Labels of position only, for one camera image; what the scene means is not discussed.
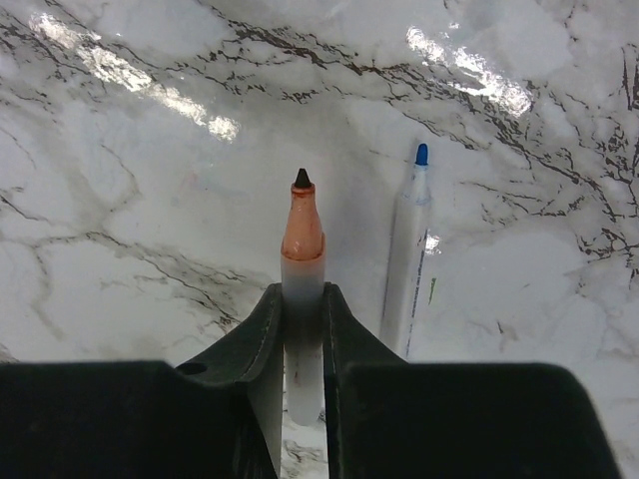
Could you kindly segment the orange highlighter pen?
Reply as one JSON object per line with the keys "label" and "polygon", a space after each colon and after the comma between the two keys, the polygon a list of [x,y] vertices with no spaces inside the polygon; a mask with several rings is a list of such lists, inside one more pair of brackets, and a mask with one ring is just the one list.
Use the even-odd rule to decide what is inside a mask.
{"label": "orange highlighter pen", "polygon": [[291,186],[291,208],[281,245],[286,389],[289,415],[308,426],[322,404],[322,323],[325,235],[316,186],[299,169]]}

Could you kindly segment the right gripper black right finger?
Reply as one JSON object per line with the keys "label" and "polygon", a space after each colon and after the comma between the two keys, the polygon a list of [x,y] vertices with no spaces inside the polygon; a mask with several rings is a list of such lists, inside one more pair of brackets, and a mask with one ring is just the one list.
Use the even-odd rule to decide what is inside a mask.
{"label": "right gripper black right finger", "polygon": [[333,478],[616,478],[586,389],[547,363],[409,363],[322,299]]}

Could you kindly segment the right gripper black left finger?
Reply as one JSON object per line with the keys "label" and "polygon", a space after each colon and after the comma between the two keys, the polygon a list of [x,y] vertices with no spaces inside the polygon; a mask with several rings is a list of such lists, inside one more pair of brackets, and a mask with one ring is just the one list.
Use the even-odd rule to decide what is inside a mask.
{"label": "right gripper black left finger", "polygon": [[275,478],[281,289],[185,363],[5,363],[5,478]]}

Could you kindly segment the blue acrylic marker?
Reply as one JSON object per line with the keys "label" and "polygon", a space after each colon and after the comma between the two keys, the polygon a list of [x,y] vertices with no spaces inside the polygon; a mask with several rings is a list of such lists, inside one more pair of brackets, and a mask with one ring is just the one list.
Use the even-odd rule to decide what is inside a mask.
{"label": "blue acrylic marker", "polygon": [[428,234],[429,149],[420,144],[396,196],[379,339],[407,358],[421,286]]}

